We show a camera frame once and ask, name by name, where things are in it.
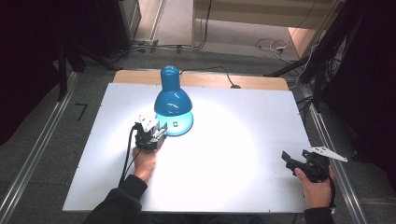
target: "person's left hand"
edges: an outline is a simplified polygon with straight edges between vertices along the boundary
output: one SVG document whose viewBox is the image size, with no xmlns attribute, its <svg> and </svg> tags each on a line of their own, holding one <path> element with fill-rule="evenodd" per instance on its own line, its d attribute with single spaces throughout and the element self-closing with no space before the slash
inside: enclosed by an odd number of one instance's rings
<svg viewBox="0 0 396 224">
<path fill-rule="evenodd" d="M 132 151 L 134 159 L 134 175 L 148 183 L 154 171 L 157 162 L 157 153 L 159 149 L 147 152 L 135 147 Z"/>
</svg>

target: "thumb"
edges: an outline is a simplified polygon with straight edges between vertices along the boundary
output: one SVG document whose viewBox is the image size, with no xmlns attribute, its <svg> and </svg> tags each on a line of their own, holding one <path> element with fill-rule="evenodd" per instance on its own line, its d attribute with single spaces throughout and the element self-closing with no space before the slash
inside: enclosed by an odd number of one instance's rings
<svg viewBox="0 0 396 224">
<path fill-rule="evenodd" d="M 305 173 L 300 168 L 295 168 L 294 173 L 296 173 L 297 177 L 303 183 L 303 185 L 309 182 L 308 178 L 306 177 Z"/>
</svg>

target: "lamp head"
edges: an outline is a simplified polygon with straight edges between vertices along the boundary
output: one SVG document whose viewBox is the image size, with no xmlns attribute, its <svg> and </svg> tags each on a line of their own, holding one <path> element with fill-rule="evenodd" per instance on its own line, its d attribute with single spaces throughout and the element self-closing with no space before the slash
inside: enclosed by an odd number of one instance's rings
<svg viewBox="0 0 396 224">
<path fill-rule="evenodd" d="M 178 136 L 192 126 L 192 102 L 189 95 L 180 88 L 179 71 L 172 65 L 161 70 L 163 89 L 155 100 L 154 111 L 161 125 L 168 125 L 167 134 Z"/>
</svg>

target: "lamp base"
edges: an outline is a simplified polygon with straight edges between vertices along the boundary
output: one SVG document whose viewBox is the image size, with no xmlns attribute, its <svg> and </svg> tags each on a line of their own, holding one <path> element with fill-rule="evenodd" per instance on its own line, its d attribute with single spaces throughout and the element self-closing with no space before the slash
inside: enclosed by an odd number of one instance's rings
<svg viewBox="0 0 396 224">
<path fill-rule="evenodd" d="M 180 136 L 190 130 L 193 124 L 193 116 L 191 112 L 183 115 L 166 117 L 157 114 L 155 117 L 159 122 L 160 126 L 163 126 L 165 122 L 167 123 L 168 129 L 166 134 L 168 136 Z"/>
</svg>

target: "gray floor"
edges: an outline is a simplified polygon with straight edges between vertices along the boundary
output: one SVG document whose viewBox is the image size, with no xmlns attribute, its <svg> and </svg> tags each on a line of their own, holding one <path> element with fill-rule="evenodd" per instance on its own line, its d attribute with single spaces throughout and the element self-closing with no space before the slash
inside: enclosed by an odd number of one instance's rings
<svg viewBox="0 0 396 224">
<path fill-rule="evenodd" d="M 258 57 L 199 51 L 182 51 L 180 54 L 176 54 L 172 50 L 165 49 L 157 49 L 151 53 L 133 52 L 118 63 L 119 66 L 126 69 L 160 69 L 166 64 L 176 65 L 180 69 L 221 65 L 227 68 L 230 73 L 253 76 L 269 73 L 284 66 L 280 60 L 267 59 L 264 61 Z M 62 207 L 105 93 L 106 85 L 112 81 L 114 75 L 114 71 L 108 71 L 100 65 L 90 66 L 84 74 L 78 75 L 73 95 L 9 223 L 81 223 L 87 216 L 86 213 L 62 212 Z M 293 93 L 296 100 L 303 98 L 299 89 L 294 90 Z M 2 198 L 44 127 L 56 103 L 57 94 L 58 88 L 54 88 L 14 136 L 0 147 L 0 192 Z M 78 117 L 82 108 L 76 103 L 88 105 L 79 121 Z M 353 148 L 348 142 L 343 122 L 326 105 L 322 105 L 322 108 L 322 114 L 334 144 L 337 148 L 342 149 L 344 155 L 350 157 Z M 307 116 L 306 129 L 311 138 L 311 144 L 320 144 L 315 125 L 309 115 Z M 345 167 L 353 188 L 362 201 L 361 205 L 369 223 L 394 223 L 396 205 L 384 203 L 384 201 L 394 198 L 395 193 L 385 174 L 374 165 L 359 161 L 351 160 L 345 164 Z M 337 192 L 338 207 L 334 219 L 337 223 L 352 223 L 343 195 L 339 189 Z M 293 214 L 262 216 L 265 223 L 291 223 L 293 218 Z M 302 216 L 298 216 L 297 223 L 304 223 Z"/>
</svg>

